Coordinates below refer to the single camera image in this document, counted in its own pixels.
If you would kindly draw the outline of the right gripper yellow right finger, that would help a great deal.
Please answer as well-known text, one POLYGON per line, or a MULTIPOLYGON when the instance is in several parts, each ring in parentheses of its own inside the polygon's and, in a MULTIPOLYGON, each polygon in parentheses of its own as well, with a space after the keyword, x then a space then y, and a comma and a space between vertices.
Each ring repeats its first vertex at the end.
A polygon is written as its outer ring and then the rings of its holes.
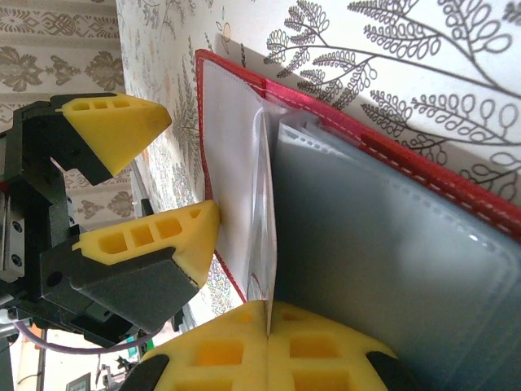
POLYGON ((423 391, 384 343, 294 305, 274 302, 268 391, 423 391))

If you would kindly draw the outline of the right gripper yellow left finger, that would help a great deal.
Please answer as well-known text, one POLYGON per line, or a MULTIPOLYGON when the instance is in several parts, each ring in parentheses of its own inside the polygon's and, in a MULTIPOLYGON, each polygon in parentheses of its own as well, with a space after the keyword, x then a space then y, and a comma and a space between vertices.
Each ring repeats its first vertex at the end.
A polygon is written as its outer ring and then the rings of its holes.
POLYGON ((265 391, 265 303, 249 301, 145 354, 119 391, 265 391))

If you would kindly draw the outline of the red leather card holder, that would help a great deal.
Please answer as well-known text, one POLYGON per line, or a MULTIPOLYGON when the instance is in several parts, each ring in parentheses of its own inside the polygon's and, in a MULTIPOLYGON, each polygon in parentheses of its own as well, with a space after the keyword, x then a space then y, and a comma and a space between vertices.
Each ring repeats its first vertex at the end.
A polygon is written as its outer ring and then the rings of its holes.
POLYGON ((388 345, 395 389, 521 391, 521 208, 211 51, 195 63, 217 258, 265 333, 285 301, 388 345))

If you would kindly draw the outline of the aluminium side rail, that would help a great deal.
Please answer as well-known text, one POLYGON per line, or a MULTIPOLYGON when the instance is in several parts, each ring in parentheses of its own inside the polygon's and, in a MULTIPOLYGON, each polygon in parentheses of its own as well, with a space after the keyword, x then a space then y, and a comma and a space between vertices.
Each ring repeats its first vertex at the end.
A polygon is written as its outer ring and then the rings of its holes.
POLYGON ((151 216, 154 210, 136 160, 131 161, 130 168, 136 216, 137 218, 151 216))

